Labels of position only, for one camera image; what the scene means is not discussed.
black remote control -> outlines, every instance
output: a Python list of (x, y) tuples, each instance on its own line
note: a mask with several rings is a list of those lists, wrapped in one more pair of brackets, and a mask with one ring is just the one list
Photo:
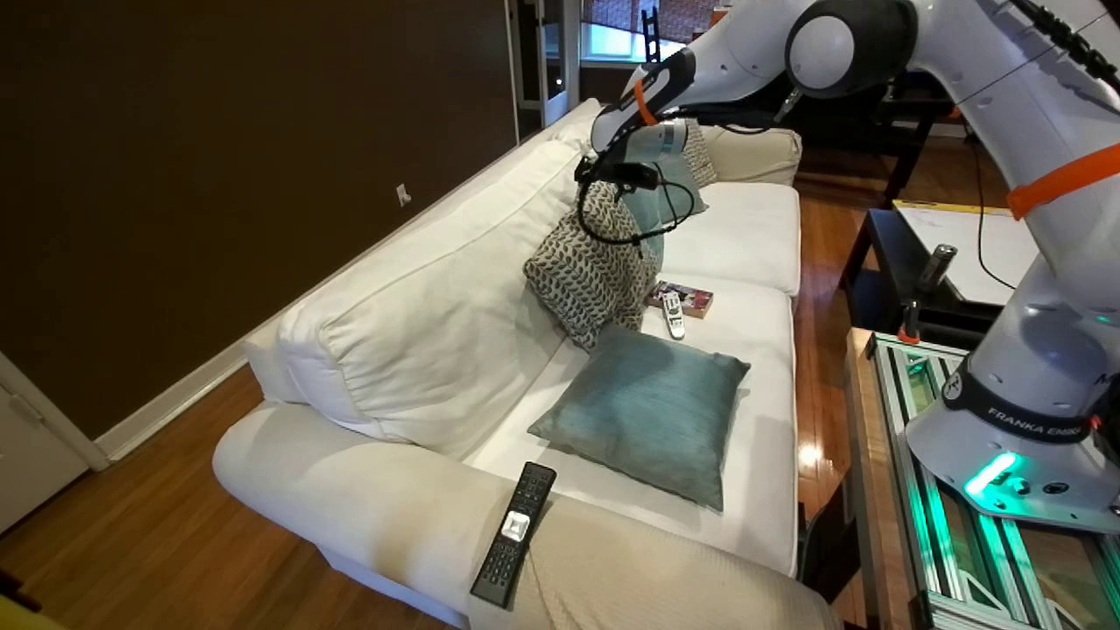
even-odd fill
[(545, 471), (537, 463), (520, 467), (520, 479), (513, 487), (513, 496), (505, 507), (505, 519), (492, 531), (492, 543), (486, 550), (478, 577), (468, 590), (477, 600), (486, 600), (486, 603), (506, 611), (513, 585), (517, 585), (517, 573), (520, 573), (520, 561), (527, 555), (527, 540), (536, 531), (537, 515), (545, 513), (554, 479), (556, 479), (556, 471)]

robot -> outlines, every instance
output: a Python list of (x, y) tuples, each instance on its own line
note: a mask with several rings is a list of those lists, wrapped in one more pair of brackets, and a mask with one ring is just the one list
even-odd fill
[(984, 515), (1116, 537), (1116, 453), (1093, 418), (1120, 368), (1116, 20), (1112, 0), (738, 0), (606, 106), (579, 177), (628, 177), (634, 129), (774, 85), (789, 109), (929, 75), (1006, 180), (1039, 261), (902, 442)]

patterned pillow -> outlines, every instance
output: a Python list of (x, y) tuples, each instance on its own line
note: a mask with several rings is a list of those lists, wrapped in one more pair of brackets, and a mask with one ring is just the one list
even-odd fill
[[(586, 191), (583, 219), (599, 234), (638, 234), (611, 186)], [(523, 281), (570, 342), (583, 352), (608, 323), (640, 330), (646, 276), (638, 250), (594, 243), (572, 214), (523, 261)]]

door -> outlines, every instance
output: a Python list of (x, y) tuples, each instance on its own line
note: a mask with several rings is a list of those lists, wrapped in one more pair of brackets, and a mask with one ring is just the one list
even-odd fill
[(0, 382), (0, 531), (73, 485), (87, 463)]

couch armrest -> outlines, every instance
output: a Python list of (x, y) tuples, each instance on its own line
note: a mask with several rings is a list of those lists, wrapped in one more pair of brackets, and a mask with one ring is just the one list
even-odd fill
[[(440, 603), (468, 628), (506, 621), (468, 600), (509, 495), (501, 477), (428, 449), (351, 436), (307, 408), (247, 412), (221, 438), (213, 473), (237, 500), (313, 543), (333, 565)], [(506, 622), (579, 621), (832, 628), (829, 605), (789, 577), (554, 495)]]
[(701, 128), (701, 142), (722, 181), (789, 186), (802, 166), (802, 138), (794, 129), (733, 134)]
[(243, 335), (247, 368), (269, 403), (298, 403), (300, 393), (288, 374), (281, 352), (281, 319), (263, 323)]

